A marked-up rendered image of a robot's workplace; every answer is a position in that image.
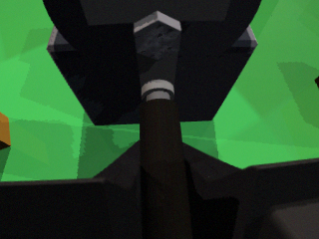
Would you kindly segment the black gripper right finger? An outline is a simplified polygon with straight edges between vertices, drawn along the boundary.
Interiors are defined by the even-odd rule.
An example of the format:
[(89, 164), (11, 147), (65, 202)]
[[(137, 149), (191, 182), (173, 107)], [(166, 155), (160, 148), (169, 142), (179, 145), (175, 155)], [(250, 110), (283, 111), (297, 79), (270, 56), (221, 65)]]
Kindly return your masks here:
[(268, 208), (319, 197), (319, 157), (238, 168), (182, 145), (192, 239), (258, 239)]

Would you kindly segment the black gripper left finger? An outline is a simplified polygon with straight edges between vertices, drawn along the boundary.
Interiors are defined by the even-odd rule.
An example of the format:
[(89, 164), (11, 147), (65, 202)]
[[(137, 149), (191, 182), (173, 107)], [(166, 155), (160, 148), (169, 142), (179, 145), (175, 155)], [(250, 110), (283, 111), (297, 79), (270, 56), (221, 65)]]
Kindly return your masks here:
[(140, 141), (91, 178), (0, 181), (0, 239), (143, 239)]

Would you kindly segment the orange block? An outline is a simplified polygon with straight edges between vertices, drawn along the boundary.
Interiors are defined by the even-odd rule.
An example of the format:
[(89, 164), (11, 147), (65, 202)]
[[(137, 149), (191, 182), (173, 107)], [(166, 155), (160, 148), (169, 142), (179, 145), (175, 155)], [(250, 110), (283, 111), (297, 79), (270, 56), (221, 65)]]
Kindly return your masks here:
[(0, 113), (0, 149), (11, 146), (9, 118)]

